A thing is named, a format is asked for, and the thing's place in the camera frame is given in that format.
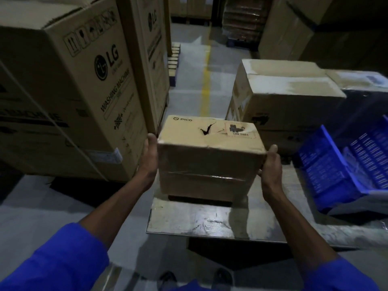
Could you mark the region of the blue work shirt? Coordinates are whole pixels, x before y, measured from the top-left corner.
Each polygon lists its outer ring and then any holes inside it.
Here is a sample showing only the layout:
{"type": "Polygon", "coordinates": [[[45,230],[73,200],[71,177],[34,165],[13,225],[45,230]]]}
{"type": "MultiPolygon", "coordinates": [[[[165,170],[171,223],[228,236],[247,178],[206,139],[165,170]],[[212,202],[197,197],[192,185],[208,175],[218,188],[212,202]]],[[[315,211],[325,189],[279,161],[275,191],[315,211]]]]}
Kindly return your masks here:
{"type": "MultiPolygon", "coordinates": [[[[78,223],[58,230],[8,277],[0,291],[90,291],[109,266],[105,246],[78,223]]],[[[340,257],[303,276],[302,291],[380,291],[340,257]]]]}

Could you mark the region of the person's left hand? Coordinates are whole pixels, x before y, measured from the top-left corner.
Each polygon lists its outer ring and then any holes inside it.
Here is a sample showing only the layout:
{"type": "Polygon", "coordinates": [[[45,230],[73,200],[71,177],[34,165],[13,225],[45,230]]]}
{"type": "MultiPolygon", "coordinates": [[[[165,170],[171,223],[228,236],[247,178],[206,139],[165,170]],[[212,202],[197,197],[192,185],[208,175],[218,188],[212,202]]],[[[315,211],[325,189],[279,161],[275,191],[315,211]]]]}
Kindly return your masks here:
{"type": "Polygon", "coordinates": [[[137,175],[141,176],[148,183],[152,184],[158,171],[158,158],[147,156],[148,138],[144,142],[143,154],[137,170],[137,175]]]}

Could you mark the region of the flat plastic wrapped carton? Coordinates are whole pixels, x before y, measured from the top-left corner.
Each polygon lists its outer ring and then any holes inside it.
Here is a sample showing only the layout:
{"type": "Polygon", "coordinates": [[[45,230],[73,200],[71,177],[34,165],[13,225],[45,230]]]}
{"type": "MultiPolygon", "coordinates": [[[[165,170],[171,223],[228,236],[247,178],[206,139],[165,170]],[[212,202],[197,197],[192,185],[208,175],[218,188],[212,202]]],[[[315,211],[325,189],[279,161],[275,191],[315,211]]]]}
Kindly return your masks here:
{"type": "Polygon", "coordinates": [[[344,90],[388,92],[388,78],[373,71],[325,69],[326,75],[344,90]]]}

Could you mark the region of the large washing machine carton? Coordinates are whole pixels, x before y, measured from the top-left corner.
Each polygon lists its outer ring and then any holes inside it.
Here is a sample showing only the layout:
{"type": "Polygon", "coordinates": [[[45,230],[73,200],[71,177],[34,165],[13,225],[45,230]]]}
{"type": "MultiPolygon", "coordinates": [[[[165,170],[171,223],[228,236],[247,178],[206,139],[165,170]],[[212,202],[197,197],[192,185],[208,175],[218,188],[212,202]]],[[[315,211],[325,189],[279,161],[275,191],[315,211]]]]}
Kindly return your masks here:
{"type": "Polygon", "coordinates": [[[127,182],[146,137],[116,0],[0,0],[0,160],[127,182]]]}

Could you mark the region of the small taped cardboard box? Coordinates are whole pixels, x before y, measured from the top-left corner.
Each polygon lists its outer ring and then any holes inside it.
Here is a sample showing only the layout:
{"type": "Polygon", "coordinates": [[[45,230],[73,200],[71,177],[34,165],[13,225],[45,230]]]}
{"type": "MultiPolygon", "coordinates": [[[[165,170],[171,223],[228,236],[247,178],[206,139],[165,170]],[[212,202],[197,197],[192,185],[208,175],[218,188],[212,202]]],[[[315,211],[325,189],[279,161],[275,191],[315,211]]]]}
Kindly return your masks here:
{"type": "Polygon", "coordinates": [[[170,115],[158,137],[161,192],[236,202],[248,195],[266,154],[253,123],[170,115]]]}

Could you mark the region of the distant row of cartons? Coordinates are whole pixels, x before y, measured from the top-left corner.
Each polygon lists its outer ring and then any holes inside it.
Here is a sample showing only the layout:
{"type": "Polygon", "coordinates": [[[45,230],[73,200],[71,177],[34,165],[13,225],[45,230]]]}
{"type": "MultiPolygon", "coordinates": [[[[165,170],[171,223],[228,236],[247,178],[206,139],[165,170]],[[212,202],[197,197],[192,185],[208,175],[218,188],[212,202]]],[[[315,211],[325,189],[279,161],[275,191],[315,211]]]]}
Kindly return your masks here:
{"type": "Polygon", "coordinates": [[[168,0],[172,17],[210,20],[214,0],[168,0]]]}

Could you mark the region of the wide dusty cardboard box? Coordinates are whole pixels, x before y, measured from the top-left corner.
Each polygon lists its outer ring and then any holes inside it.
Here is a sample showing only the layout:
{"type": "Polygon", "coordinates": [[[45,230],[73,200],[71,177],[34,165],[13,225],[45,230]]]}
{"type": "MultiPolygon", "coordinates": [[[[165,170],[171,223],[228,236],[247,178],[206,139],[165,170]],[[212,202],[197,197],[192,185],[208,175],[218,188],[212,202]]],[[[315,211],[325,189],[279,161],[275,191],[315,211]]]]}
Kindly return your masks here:
{"type": "Polygon", "coordinates": [[[316,63],[242,59],[226,120],[253,123],[266,149],[292,156],[345,100],[316,63]]]}

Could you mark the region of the tall narrow cardboard carton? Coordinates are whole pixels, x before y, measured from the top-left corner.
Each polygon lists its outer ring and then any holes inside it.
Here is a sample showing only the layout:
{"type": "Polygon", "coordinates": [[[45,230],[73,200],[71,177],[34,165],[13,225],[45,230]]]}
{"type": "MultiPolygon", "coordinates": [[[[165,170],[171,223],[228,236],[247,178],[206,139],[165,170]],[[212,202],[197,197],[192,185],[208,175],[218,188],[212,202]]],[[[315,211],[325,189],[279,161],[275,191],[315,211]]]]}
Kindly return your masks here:
{"type": "Polygon", "coordinates": [[[170,88],[163,0],[116,0],[147,130],[159,134],[170,88]]]}

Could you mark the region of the person's left forearm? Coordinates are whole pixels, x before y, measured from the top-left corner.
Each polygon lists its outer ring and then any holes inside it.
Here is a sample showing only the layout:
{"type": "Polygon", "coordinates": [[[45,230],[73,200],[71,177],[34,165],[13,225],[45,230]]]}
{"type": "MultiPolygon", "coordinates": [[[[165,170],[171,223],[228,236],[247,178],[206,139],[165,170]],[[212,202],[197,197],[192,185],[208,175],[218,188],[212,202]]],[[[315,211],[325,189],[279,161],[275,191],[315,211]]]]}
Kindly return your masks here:
{"type": "Polygon", "coordinates": [[[141,171],[107,201],[80,220],[91,234],[107,239],[116,236],[141,195],[153,184],[156,173],[141,171]]]}

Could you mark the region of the blue floor pallet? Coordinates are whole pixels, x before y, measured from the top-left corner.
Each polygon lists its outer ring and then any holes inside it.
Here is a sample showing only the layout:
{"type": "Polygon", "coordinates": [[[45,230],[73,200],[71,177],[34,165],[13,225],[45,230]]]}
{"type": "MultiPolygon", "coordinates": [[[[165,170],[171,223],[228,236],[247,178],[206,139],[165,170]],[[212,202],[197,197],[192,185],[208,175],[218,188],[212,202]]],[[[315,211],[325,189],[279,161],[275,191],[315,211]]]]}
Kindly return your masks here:
{"type": "Polygon", "coordinates": [[[232,38],[228,38],[227,42],[226,42],[226,47],[245,48],[245,49],[249,49],[250,51],[253,51],[253,52],[258,51],[258,46],[259,46],[258,42],[232,39],[232,38]]]}

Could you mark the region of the black shoe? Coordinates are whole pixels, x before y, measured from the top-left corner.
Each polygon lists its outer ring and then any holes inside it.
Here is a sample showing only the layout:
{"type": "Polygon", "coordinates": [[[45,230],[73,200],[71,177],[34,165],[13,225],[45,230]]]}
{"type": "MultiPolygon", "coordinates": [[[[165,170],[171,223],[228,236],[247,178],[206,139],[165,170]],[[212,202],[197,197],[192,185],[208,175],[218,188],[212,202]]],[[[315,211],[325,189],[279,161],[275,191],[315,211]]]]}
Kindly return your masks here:
{"type": "Polygon", "coordinates": [[[177,288],[177,279],[171,271],[164,272],[157,280],[158,291],[174,291],[177,288]]]}
{"type": "Polygon", "coordinates": [[[224,269],[219,268],[214,274],[211,284],[212,291],[232,291],[233,277],[231,273],[224,269]]]}

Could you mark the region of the blue plastic crate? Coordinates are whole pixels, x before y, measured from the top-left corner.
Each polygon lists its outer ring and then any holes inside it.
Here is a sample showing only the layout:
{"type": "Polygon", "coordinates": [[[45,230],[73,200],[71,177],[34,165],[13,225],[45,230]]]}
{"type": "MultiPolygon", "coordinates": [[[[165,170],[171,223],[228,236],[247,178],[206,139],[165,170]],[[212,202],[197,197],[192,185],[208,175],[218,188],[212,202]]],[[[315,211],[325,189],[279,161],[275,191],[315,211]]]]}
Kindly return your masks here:
{"type": "Polygon", "coordinates": [[[342,150],[321,126],[296,157],[319,212],[388,215],[388,117],[342,150]]]}

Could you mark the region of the plastic wrapped goods stack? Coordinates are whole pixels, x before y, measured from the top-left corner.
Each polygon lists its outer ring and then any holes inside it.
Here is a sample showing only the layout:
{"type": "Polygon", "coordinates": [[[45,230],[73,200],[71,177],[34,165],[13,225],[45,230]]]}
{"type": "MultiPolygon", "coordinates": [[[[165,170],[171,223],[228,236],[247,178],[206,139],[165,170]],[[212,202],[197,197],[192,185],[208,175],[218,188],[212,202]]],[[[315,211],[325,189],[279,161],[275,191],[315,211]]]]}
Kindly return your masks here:
{"type": "Polygon", "coordinates": [[[222,34],[229,39],[258,43],[273,0],[226,0],[222,34]]]}

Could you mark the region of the huge brown cardboard carton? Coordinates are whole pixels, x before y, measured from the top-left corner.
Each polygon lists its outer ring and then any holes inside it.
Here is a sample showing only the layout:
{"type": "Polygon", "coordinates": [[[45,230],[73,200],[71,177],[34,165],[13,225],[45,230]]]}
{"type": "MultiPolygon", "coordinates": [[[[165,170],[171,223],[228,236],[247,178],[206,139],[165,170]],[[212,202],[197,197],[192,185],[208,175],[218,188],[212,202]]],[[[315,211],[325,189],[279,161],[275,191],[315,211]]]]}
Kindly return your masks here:
{"type": "Polygon", "coordinates": [[[388,0],[274,0],[259,57],[388,74],[388,0]]]}

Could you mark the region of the person's right forearm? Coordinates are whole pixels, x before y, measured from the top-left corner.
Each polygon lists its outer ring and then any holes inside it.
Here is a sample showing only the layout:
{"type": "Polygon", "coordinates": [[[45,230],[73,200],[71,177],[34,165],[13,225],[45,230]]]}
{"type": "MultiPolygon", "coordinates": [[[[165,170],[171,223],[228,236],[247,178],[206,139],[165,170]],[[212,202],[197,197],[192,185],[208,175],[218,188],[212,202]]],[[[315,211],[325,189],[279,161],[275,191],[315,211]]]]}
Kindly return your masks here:
{"type": "Polygon", "coordinates": [[[282,185],[262,183],[264,200],[281,227],[301,273],[337,260],[339,255],[286,197],[282,185]]]}

